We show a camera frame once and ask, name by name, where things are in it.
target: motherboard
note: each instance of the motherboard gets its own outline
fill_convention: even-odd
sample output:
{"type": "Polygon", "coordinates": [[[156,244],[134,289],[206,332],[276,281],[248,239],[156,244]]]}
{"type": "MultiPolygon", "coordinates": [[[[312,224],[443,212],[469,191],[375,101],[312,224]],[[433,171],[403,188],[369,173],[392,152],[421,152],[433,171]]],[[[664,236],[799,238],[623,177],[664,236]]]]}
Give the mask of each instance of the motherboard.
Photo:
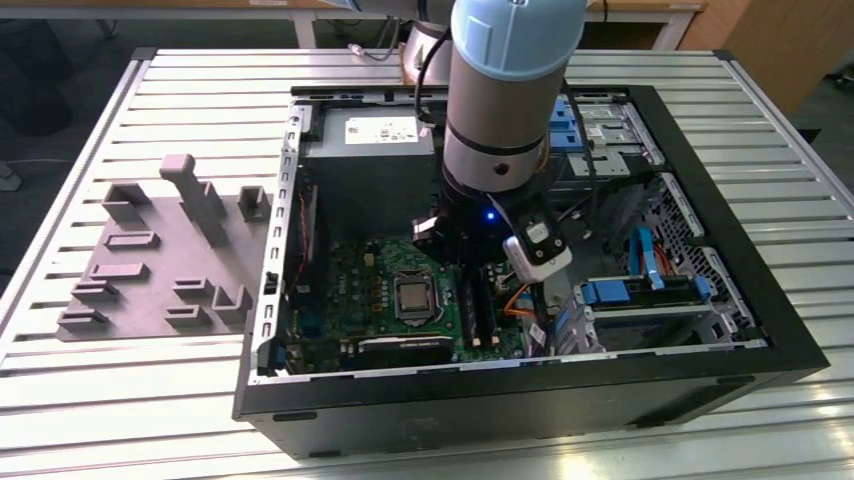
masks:
{"type": "MultiPolygon", "coordinates": [[[[328,255],[321,314],[296,312],[306,372],[349,370],[354,349],[405,350],[407,339],[436,342],[452,351],[453,363],[523,356],[520,327],[515,318],[503,317],[497,301],[488,341],[465,335],[471,325],[460,313],[456,267],[440,266],[407,238],[334,242],[328,255]]],[[[484,269],[489,285],[509,273],[503,263],[484,269]]]]}

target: open computer tower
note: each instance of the open computer tower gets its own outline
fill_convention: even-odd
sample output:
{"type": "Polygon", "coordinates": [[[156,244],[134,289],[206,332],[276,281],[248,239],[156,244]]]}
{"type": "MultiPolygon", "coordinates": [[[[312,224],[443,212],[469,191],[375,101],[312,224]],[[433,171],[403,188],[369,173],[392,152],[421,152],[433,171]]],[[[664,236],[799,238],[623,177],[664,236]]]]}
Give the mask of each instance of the open computer tower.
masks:
{"type": "Polygon", "coordinates": [[[412,89],[292,93],[233,408],[288,454],[681,423],[827,366],[653,88],[573,89],[592,178],[556,99],[537,175],[573,261],[545,282],[548,350],[508,263],[461,275],[412,246],[443,138],[412,89]]]}

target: light blue robot arm joint cap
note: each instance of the light blue robot arm joint cap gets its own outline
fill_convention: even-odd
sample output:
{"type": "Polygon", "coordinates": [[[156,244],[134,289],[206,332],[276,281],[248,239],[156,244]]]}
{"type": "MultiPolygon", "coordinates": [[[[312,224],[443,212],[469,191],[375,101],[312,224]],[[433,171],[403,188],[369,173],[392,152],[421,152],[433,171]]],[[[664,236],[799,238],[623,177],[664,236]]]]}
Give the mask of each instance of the light blue robot arm joint cap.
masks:
{"type": "Polygon", "coordinates": [[[356,0],[322,0],[322,3],[328,3],[329,5],[334,5],[336,7],[348,8],[350,10],[354,10],[356,12],[361,11],[356,0]]]}
{"type": "Polygon", "coordinates": [[[587,0],[457,0],[451,16],[456,50],[492,78],[539,78],[572,55],[585,11],[587,0]]]}

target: label sticker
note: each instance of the label sticker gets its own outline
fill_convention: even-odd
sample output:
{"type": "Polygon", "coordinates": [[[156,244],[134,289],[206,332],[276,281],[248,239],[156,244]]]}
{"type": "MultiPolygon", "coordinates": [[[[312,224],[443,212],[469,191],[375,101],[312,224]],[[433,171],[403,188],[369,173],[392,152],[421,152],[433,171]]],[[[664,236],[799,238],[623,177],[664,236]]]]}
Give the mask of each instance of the label sticker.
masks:
{"type": "Polygon", "coordinates": [[[536,343],[540,344],[540,346],[545,346],[545,332],[543,332],[543,329],[539,328],[539,326],[532,323],[531,324],[531,329],[528,330],[529,334],[531,334],[531,338],[536,341],[536,343]]]}
{"type": "Polygon", "coordinates": [[[415,117],[350,118],[346,120],[345,128],[346,145],[417,142],[415,117]]]}
{"type": "Polygon", "coordinates": [[[524,233],[528,234],[528,238],[531,239],[531,242],[539,243],[548,238],[548,227],[543,222],[540,222],[535,225],[531,225],[524,230],[524,233]]]}

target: white table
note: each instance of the white table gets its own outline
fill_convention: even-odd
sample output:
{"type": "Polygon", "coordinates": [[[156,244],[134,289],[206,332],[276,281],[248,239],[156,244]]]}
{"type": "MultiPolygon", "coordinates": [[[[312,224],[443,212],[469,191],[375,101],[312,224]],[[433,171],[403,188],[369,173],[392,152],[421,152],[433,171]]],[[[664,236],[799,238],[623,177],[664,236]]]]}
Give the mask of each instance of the white table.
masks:
{"type": "MultiPolygon", "coordinates": [[[[663,12],[609,12],[612,23],[655,23],[661,30],[655,50],[675,50],[693,18],[696,6],[672,8],[663,12]]],[[[317,48],[313,23],[317,20],[372,20],[384,18],[361,12],[333,8],[154,8],[154,7],[8,7],[0,5],[0,18],[45,19],[132,19],[132,20],[269,20],[293,22],[298,48],[317,48]]],[[[601,12],[588,12],[587,22],[601,22],[601,12]]],[[[108,35],[110,27],[100,21],[108,35]]]]}
{"type": "Polygon", "coordinates": [[[110,181],[176,195],[157,179],[158,158],[185,151],[220,194],[272,187],[289,87],[396,84],[399,75],[396,64],[341,50],[166,50],[130,62],[0,300],[0,474],[850,478],[854,202],[739,65],[708,53],[581,51],[567,76],[657,87],[832,364],[798,384],[677,427],[297,465],[230,420],[240,336],[53,338],[106,221],[97,201],[110,181]]]}

